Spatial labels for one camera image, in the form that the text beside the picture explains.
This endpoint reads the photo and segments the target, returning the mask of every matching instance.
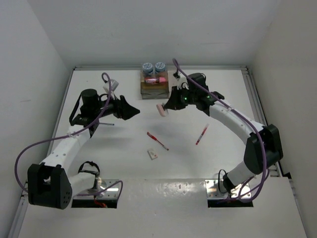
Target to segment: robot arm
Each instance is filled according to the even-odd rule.
[[[94,135],[99,120],[89,129],[77,135],[72,134],[90,125],[102,112],[102,117],[113,114],[124,120],[140,113],[126,102],[124,96],[121,95],[120,99],[114,94],[108,96],[111,98],[108,107],[104,108],[106,101],[101,100],[96,90],[82,91],[69,118],[71,124],[68,130],[69,136],[65,137],[40,164],[32,164],[28,169],[30,204],[65,209],[73,196],[96,186],[99,172],[80,170],[72,177],[68,177],[67,172],[80,148]],[[74,118],[80,98],[83,105],[80,107],[80,114]]]
[[[189,75],[189,77],[208,90],[205,75],[194,73]],[[226,104],[230,105],[230,103],[224,99],[224,96],[218,92],[213,92],[213,94],[223,100]],[[172,92],[167,103],[157,105],[157,108],[161,116],[165,116],[165,111],[167,109],[181,110],[188,105],[196,105],[198,110],[203,111],[208,116],[223,123],[246,145],[243,161],[223,176],[223,186],[228,192],[254,175],[262,173],[263,158],[260,142],[251,127],[234,113],[232,107],[228,109],[215,98],[197,88],[190,81],[181,78],[178,81],[178,86],[172,87]],[[245,115],[243,116],[261,135],[266,152],[267,167],[272,166],[282,159],[283,151],[278,129],[272,124],[265,126],[251,120]]]

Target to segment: eraser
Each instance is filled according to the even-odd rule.
[[[148,154],[149,154],[151,160],[157,159],[157,157],[158,157],[158,153],[153,148],[148,149]]]
[[[158,109],[159,114],[160,114],[162,117],[167,116],[168,111],[167,111],[167,110],[164,110],[162,104],[157,104],[157,109]]]

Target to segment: gray wall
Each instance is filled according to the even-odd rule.
[[[280,0],[28,0],[70,66],[249,64]]]
[[[0,1],[0,32],[0,237],[6,237],[21,195],[15,158],[27,145],[52,136],[69,71],[26,0]],[[22,180],[47,148],[25,153]]]
[[[284,0],[253,64],[267,120],[281,133],[283,164],[294,180],[308,237],[317,237],[316,11],[316,0]]]

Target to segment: white eraser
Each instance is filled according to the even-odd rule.
[[[148,149],[148,154],[149,154],[151,160],[154,160],[158,157],[158,153],[153,148]]]

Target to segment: red marker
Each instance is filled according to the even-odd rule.
[[[196,145],[198,145],[199,141],[202,139],[202,137],[203,137],[204,133],[206,132],[208,126],[209,126],[209,124],[207,123],[207,125],[205,126],[205,128],[204,128],[202,134],[199,136],[199,138],[198,138],[198,140],[197,140],[197,142],[196,142]]]
[[[159,140],[158,140],[155,136],[151,135],[149,132],[147,133],[147,135],[148,135],[150,138],[152,138],[153,140],[156,140],[165,150],[169,150],[165,145],[163,145],[162,143],[160,143]]]

